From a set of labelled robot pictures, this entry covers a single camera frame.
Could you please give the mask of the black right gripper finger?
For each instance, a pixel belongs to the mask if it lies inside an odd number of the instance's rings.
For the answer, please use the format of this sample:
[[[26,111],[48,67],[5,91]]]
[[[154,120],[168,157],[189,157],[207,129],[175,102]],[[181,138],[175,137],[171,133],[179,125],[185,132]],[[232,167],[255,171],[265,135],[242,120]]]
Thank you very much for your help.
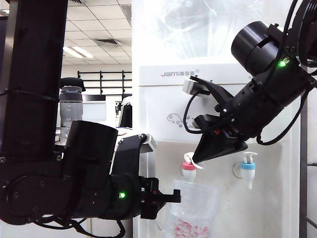
[[[228,155],[236,150],[236,142],[236,138],[227,137],[224,133],[205,133],[194,152],[193,161],[199,163]]]
[[[244,141],[224,143],[220,141],[204,141],[198,146],[198,162],[203,162],[230,155],[248,148]]]

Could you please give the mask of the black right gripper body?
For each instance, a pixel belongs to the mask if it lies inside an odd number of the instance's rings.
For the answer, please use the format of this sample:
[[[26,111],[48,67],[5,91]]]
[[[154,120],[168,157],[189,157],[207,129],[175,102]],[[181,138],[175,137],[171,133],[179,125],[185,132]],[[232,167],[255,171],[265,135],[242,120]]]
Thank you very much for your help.
[[[195,133],[203,137],[224,139],[249,139],[259,135],[284,109],[284,83],[251,81],[235,96],[222,86],[199,81],[202,89],[194,96],[212,96],[217,104],[214,115],[200,115],[194,119],[199,129]]]

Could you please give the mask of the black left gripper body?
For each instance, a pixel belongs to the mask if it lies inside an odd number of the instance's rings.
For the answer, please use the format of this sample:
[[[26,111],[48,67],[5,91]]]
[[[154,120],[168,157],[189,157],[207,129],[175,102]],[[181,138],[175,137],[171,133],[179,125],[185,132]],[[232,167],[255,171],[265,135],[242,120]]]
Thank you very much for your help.
[[[159,190],[158,178],[139,177],[141,182],[140,192],[137,196],[136,213],[141,217],[141,204],[149,202],[180,203],[181,193],[179,189],[174,189],[172,194],[164,194]]]

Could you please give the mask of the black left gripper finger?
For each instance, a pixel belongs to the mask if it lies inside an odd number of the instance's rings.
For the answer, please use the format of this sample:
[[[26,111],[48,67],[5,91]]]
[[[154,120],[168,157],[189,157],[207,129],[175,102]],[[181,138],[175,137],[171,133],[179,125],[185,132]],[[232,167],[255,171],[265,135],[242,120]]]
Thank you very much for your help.
[[[141,204],[142,219],[156,219],[159,210],[165,205],[165,202],[149,202]]]

